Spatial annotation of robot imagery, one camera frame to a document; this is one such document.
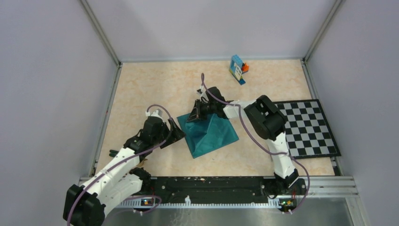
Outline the teal cloth napkin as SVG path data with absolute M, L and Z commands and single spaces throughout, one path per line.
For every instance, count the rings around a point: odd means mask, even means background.
M 177 120 L 186 134 L 185 140 L 194 159 L 239 140 L 228 119 L 212 114 L 204 121 L 187 122 L 188 116 L 181 115 Z

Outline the colourful toy block house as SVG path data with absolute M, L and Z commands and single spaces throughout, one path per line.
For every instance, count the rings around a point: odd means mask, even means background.
M 246 83 L 243 79 L 243 74 L 247 73 L 248 71 L 249 65 L 244 63 L 238 55 L 233 55 L 231 57 L 229 72 L 240 85 Z

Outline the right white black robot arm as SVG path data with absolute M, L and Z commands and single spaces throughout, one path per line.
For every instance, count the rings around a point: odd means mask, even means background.
M 251 101 L 227 101 L 217 87 L 198 90 L 200 98 L 195 100 L 187 122 L 204 121 L 209 115 L 222 119 L 247 117 L 256 134 L 265 140 L 268 153 L 274 164 L 276 188 L 282 194 L 288 194 L 295 188 L 299 174 L 293 164 L 286 140 L 285 124 L 287 117 L 267 97 L 261 95 Z

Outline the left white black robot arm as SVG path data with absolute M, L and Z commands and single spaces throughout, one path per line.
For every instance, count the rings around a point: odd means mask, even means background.
M 116 156 L 82 185 L 72 185 L 66 193 L 63 219 L 73 226 L 100 226 L 107 215 L 129 196 L 150 191 L 151 182 L 130 170 L 156 148 L 167 147 L 186 134 L 172 118 L 167 122 L 149 116 L 139 132 L 129 138 Z

